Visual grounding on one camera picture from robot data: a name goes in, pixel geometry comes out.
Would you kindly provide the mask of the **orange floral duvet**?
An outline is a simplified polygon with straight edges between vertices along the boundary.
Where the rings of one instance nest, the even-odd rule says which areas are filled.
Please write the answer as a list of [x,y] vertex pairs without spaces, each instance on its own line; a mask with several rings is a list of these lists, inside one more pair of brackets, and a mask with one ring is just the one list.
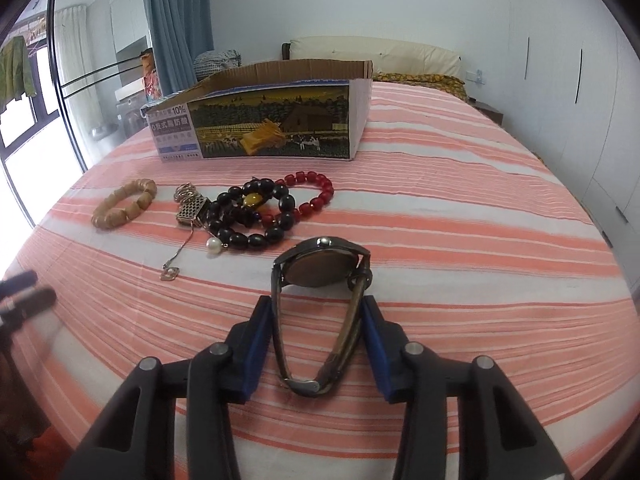
[[401,73],[377,73],[373,75],[374,81],[389,82],[390,84],[406,84],[407,86],[423,87],[439,90],[455,96],[461,101],[467,101],[464,82],[455,76],[442,74],[401,74]]

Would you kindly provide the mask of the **blue grey curtain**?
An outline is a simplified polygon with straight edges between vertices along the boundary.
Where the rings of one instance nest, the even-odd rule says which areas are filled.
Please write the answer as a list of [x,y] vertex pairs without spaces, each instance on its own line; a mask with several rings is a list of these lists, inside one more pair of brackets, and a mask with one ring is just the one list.
[[210,0],[143,0],[165,96],[196,84],[194,61],[213,50]]

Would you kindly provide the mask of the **cream headboard pillow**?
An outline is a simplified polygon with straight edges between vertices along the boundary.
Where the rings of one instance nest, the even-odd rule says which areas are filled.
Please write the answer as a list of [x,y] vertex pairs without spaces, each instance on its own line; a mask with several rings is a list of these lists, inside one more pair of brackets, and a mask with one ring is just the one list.
[[460,55],[416,42],[356,36],[313,36],[290,41],[288,56],[337,61],[371,61],[377,74],[461,74]]

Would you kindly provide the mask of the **green hanging garment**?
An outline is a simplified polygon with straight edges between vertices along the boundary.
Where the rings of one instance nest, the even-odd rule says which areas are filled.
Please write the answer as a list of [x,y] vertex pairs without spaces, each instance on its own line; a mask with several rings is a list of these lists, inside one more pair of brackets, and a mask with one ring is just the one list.
[[32,98],[37,95],[28,49],[23,36],[11,38],[2,47],[0,77],[1,114],[6,111],[6,107],[12,101],[19,101],[23,96]]

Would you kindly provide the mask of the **black framed glass door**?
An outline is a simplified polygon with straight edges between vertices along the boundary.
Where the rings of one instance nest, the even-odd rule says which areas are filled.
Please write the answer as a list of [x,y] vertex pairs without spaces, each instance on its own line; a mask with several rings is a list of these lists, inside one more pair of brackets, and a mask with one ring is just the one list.
[[144,127],[143,0],[48,0],[47,34],[58,110],[87,170]]

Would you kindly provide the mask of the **printed cardboard box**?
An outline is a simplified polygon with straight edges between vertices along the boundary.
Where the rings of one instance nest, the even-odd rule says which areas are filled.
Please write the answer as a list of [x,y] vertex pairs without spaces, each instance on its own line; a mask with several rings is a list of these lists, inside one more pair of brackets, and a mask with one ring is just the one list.
[[369,61],[301,58],[213,74],[145,107],[163,160],[355,157],[372,93]]

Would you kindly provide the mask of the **folded checked cloth pile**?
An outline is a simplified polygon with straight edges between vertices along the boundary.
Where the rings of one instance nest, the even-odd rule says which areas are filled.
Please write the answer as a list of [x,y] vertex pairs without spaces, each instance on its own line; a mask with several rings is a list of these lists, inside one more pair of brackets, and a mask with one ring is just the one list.
[[237,50],[229,49],[222,52],[213,50],[199,54],[193,63],[194,74],[197,80],[203,80],[210,75],[230,70],[230,68],[242,65],[241,55]]

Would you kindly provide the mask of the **white pearl bead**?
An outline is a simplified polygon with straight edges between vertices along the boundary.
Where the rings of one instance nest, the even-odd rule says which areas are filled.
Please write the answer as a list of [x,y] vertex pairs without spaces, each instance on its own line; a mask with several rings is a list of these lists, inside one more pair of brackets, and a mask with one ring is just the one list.
[[217,237],[209,237],[206,240],[206,250],[209,255],[218,255],[224,250],[224,243]]

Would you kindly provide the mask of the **silver pendant keychain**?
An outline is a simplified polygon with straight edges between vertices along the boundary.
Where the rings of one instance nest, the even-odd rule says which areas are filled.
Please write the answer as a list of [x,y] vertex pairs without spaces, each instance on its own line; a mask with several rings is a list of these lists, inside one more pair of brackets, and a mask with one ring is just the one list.
[[186,240],[179,246],[176,252],[162,265],[160,279],[164,282],[173,281],[178,278],[180,269],[174,265],[180,252],[190,242],[196,229],[204,226],[206,210],[210,200],[205,197],[191,182],[183,183],[176,188],[174,201],[178,204],[176,220],[179,226],[186,226],[189,234]]

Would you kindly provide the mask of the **right dark nightstand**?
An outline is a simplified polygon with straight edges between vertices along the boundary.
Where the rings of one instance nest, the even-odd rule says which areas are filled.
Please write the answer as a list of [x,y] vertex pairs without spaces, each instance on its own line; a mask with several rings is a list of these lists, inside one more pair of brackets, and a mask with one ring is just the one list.
[[501,126],[503,123],[503,114],[499,112],[495,107],[492,107],[484,102],[477,101],[476,99],[469,99],[469,104],[483,115],[488,117],[492,122]]

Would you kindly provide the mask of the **white wardrobe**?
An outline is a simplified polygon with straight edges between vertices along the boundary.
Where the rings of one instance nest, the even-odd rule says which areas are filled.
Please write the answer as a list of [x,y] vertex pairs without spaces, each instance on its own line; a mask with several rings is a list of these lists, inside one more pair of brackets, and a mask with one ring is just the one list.
[[639,291],[639,59],[602,0],[509,0],[508,126]]

